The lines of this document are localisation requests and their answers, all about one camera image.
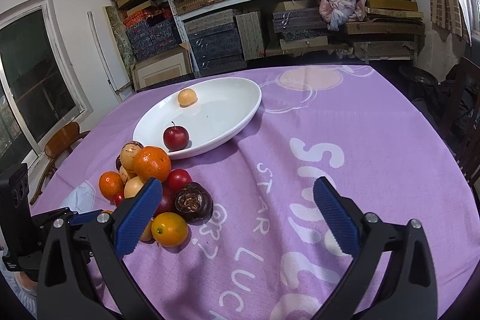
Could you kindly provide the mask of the yellow orange cherry tomato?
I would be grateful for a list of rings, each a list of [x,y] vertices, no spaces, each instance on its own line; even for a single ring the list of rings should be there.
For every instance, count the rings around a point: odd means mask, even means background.
[[[182,245],[188,235],[189,227],[184,218],[173,212],[158,214],[151,224],[153,239],[166,248]]]

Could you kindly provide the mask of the small orange tangerine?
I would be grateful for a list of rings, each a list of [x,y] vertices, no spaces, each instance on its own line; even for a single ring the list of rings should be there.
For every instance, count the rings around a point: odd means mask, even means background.
[[[106,171],[101,174],[98,187],[103,197],[112,202],[116,194],[124,190],[124,182],[119,173]]]

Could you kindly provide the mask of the white oval plate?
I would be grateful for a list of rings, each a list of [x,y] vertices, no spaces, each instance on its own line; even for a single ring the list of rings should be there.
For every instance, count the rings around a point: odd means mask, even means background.
[[[154,104],[138,121],[133,139],[144,146],[167,149],[164,131],[173,124],[189,133],[185,149],[169,151],[172,160],[195,157],[209,152],[239,134],[253,119],[262,101],[259,85],[242,77],[207,79],[192,85],[198,101],[180,107],[172,93]]]

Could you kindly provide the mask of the pink crumpled cloth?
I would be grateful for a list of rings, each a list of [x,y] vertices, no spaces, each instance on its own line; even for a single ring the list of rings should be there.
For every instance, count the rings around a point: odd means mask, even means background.
[[[329,31],[337,32],[347,22],[362,22],[367,0],[320,0],[319,14]]]

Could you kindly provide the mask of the dark red plum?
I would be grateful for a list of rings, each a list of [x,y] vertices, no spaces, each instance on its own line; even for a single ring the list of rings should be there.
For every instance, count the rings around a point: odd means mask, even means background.
[[[163,143],[169,151],[178,151],[185,149],[190,141],[190,135],[188,131],[175,123],[163,132]]]
[[[154,217],[162,213],[173,212],[175,210],[175,199],[175,191],[169,188],[163,188],[162,198],[160,204],[157,206],[157,209],[154,212]]]

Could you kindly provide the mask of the framed picture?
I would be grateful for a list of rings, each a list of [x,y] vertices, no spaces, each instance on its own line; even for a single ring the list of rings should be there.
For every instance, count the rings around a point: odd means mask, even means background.
[[[183,42],[175,48],[136,62],[131,67],[135,91],[191,74],[190,53],[190,45]]]

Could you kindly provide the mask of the window frame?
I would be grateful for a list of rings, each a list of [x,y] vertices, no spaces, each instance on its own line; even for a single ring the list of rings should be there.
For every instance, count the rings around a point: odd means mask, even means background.
[[[56,131],[91,111],[53,0],[1,13],[1,167],[34,163]]]

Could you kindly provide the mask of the striped yellow pepino melon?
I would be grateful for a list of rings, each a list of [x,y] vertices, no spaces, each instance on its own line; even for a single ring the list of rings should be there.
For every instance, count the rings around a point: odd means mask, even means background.
[[[120,163],[126,171],[134,171],[134,159],[143,145],[136,140],[126,143],[120,151]]]

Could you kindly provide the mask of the pale peach round fruit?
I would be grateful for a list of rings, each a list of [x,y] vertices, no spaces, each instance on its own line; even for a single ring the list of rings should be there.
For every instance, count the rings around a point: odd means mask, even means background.
[[[197,93],[192,88],[184,88],[177,94],[180,107],[189,107],[198,101]]]

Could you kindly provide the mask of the small tan round fruit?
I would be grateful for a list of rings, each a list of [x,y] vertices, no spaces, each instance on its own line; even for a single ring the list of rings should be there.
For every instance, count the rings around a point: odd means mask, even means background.
[[[140,236],[140,241],[144,243],[148,243],[153,240],[153,235],[151,232],[152,223],[153,223],[153,220],[151,219],[146,225],[146,228],[144,229],[142,235]]]

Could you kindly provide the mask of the large orange tangerine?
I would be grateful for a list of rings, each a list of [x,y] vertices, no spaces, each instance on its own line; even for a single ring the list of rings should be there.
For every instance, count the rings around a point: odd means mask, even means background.
[[[133,161],[133,169],[142,182],[146,182],[150,178],[164,182],[172,170],[168,154],[160,147],[144,147],[137,153]]]

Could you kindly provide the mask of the oval yellow pepino fruit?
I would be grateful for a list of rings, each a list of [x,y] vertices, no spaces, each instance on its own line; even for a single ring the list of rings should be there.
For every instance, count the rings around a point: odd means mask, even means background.
[[[137,176],[134,171],[126,170],[123,166],[121,166],[119,169],[119,175],[124,184],[126,184],[130,179]]]

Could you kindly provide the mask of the dark wooden chair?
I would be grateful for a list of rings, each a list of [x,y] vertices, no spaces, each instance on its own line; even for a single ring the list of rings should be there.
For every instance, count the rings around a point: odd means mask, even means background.
[[[473,187],[479,179],[479,65],[463,57],[455,76],[439,131]]]

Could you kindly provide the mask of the small red cherry tomato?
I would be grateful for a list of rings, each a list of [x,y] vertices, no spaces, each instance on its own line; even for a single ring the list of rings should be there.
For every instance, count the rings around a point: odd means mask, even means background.
[[[116,193],[113,198],[114,205],[118,207],[123,200],[124,200],[124,193],[123,192]]]

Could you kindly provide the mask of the purple printed tablecloth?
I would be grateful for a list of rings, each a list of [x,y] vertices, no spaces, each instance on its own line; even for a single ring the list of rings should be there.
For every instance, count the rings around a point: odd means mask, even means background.
[[[186,246],[140,243],[125,258],[167,319],[308,319],[348,268],[312,200],[326,177],[364,212],[418,219],[439,311],[479,262],[479,214],[448,147],[400,91],[367,66],[246,71],[261,106],[238,135],[179,162],[214,201]]]

